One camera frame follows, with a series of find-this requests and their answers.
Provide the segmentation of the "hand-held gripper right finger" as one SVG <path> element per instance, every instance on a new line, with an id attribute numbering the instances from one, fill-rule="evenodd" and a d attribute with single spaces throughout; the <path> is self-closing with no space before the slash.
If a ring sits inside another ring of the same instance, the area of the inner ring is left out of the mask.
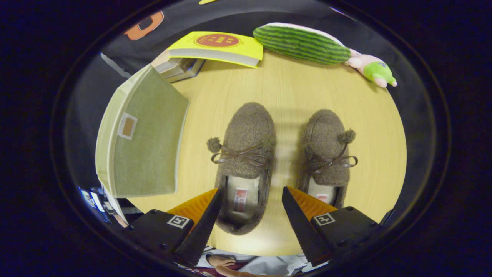
<path id="1" fill-rule="evenodd" d="M 313 266 L 349 256 L 379 231 L 379 224 L 358 209 L 338 209 L 293 187 L 283 188 L 282 204 Z"/>

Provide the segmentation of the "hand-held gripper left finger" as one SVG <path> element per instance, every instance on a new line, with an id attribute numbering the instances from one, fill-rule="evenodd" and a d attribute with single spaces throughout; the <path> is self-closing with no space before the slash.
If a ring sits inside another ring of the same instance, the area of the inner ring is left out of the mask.
<path id="1" fill-rule="evenodd" d="M 152 209 L 123 233 L 158 259 L 194 267 L 207 245 L 223 205 L 223 188 L 214 188 L 167 212 Z"/>

